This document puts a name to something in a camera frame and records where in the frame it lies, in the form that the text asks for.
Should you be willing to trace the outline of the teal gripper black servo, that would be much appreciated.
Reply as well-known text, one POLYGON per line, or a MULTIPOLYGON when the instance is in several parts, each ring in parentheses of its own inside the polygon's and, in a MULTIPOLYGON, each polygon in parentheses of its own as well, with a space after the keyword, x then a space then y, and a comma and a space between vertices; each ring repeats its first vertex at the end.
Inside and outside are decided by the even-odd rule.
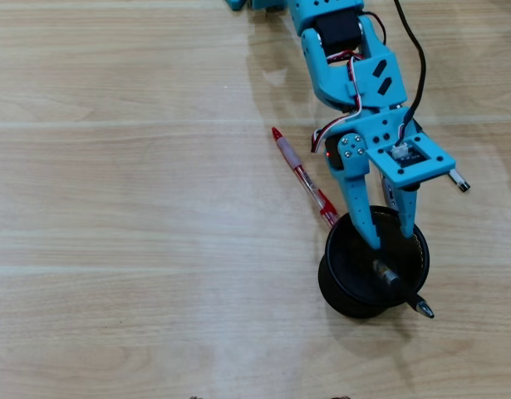
MULTIPOLYGON (((411 122, 400 145, 399 128, 406 109, 364 115, 329 128, 324 136, 326 161, 330 169, 343 170, 341 190, 351 222, 372 249, 381 247, 371 216, 366 187, 369 164, 379 170, 420 170, 422 168, 422 134, 411 122)), ((398 190, 401 233, 413 235, 417 185, 398 190)))

